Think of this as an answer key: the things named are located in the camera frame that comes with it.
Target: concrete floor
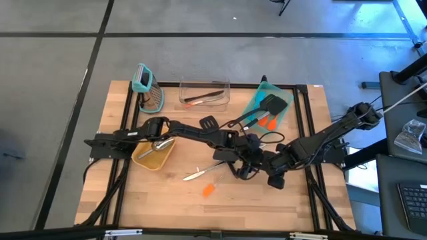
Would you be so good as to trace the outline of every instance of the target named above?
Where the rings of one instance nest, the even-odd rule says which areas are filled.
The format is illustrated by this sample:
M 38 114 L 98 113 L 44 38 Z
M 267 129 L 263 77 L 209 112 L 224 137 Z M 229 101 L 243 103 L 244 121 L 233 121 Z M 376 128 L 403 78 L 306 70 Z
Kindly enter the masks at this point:
M 3 0 L 0 31 L 98 32 L 106 6 L 107 0 Z M 292 1 L 282 17 L 278 11 L 267 0 L 116 0 L 107 32 L 406 32 L 390 2 L 301 0 Z M 412 18 L 419 25 L 425 21 Z M 0 139 L 26 155 L 0 162 L 0 231 L 32 228 L 94 42 L 0 38 Z M 83 140 L 97 131 L 109 82 L 130 80 L 139 62 L 158 81 L 226 76 L 233 83 L 257 83 L 267 75 L 273 83 L 321 84 L 335 116 L 380 95 L 360 89 L 362 81 L 378 81 L 380 71 L 402 69 L 417 57 L 409 39 L 104 39 L 47 227 L 73 225 L 89 156 Z M 346 140 L 365 147 L 384 137 L 381 125 L 353 131 Z

